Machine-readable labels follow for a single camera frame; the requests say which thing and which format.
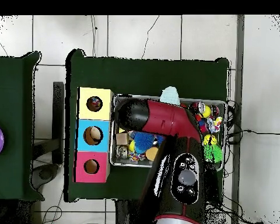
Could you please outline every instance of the control button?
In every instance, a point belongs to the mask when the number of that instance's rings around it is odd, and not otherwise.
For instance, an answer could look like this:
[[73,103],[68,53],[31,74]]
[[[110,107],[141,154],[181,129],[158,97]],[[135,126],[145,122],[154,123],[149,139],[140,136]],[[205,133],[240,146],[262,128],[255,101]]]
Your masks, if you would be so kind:
[[192,188],[188,189],[188,193],[189,193],[190,196],[195,195],[195,191]]
[[186,186],[191,186],[196,182],[195,174],[188,169],[184,169],[183,171],[181,171],[178,177],[179,182]]
[[181,169],[185,169],[186,167],[187,167],[186,164],[184,164],[183,162],[180,163],[180,168],[181,168]]
[[182,192],[184,191],[184,187],[183,187],[182,185],[179,185],[179,186],[177,187],[177,190],[178,190],[180,193],[182,193]]

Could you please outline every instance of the white tile floor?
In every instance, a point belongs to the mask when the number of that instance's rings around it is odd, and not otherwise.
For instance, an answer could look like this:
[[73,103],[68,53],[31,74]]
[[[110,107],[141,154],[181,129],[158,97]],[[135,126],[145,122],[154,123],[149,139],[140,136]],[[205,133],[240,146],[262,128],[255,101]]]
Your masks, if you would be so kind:
[[[95,16],[97,57],[107,56],[140,59],[144,53],[147,32],[156,20],[154,16]],[[215,60],[226,57],[231,68],[236,61],[236,15],[183,15],[182,45],[181,17],[160,16],[149,32],[144,59]],[[81,48],[87,56],[93,54],[92,18],[90,16],[16,16],[0,21],[0,42],[9,56],[20,57],[30,51],[41,51],[42,58],[36,72],[36,138],[51,138],[51,104],[53,82],[65,82],[65,59],[74,48]],[[5,51],[0,46],[0,56]],[[234,94],[235,73],[231,71],[231,98]],[[50,154],[39,160],[49,162]],[[232,170],[232,157],[227,164]],[[42,187],[45,200],[38,202],[34,210],[35,223],[41,224],[44,212],[58,205],[64,184],[63,167],[57,177]],[[231,197],[231,176],[225,183],[225,193]],[[66,203],[61,198],[63,213],[52,224],[115,224],[114,202],[85,200]],[[56,208],[45,216],[45,221],[54,217]]]

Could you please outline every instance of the metal tray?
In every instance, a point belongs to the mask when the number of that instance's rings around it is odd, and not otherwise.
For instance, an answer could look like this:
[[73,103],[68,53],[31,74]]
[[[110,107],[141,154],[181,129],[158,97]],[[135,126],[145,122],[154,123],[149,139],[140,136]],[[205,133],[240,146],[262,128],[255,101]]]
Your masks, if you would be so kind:
[[[133,95],[133,94],[115,94],[112,99],[112,116],[114,114],[115,106],[122,100],[126,98],[137,98],[137,99],[152,99],[152,100],[159,100],[160,97],[157,96],[142,96],[142,95]],[[206,105],[215,105],[219,108],[220,114],[223,118],[222,124],[220,126],[220,131],[213,134],[216,136],[218,140],[218,144],[222,147],[222,156],[225,154],[225,136],[227,135],[227,104],[224,101],[220,100],[201,100],[201,99],[185,99],[180,98],[180,103],[184,103],[186,105],[190,105],[193,102],[203,102]],[[120,159],[116,157],[116,133],[118,133],[118,126],[114,121],[114,117],[112,117],[111,121],[111,135],[110,135],[110,163],[114,166],[130,166],[130,167],[152,167],[152,162],[145,159],[139,160],[137,162],[131,161],[128,159]],[[217,171],[220,171],[223,168],[223,161],[219,163],[215,163],[215,167]]]

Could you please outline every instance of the dark green table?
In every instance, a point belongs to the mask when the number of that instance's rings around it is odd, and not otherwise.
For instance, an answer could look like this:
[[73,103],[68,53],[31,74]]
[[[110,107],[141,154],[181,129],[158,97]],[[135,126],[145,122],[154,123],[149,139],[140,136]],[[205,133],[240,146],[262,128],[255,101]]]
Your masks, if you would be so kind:
[[40,58],[31,52],[21,58],[0,57],[0,199],[42,200],[30,185],[32,168],[33,69]]
[[[216,61],[160,61],[142,59],[84,57],[82,50],[73,50],[66,59],[66,142],[65,196],[76,198],[138,199],[149,169],[112,166],[104,184],[74,183],[75,124],[77,87],[111,89],[113,93],[160,96],[168,86],[177,88],[182,98],[227,99],[226,58]],[[218,173],[222,190],[223,170]]]

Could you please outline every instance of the green toy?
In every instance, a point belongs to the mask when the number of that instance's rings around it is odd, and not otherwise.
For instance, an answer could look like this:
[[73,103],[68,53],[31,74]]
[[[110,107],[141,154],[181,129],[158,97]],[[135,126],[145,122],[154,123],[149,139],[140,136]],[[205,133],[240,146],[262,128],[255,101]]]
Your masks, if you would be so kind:
[[217,163],[222,160],[222,149],[218,145],[204,145],[204,159],[207,162]]

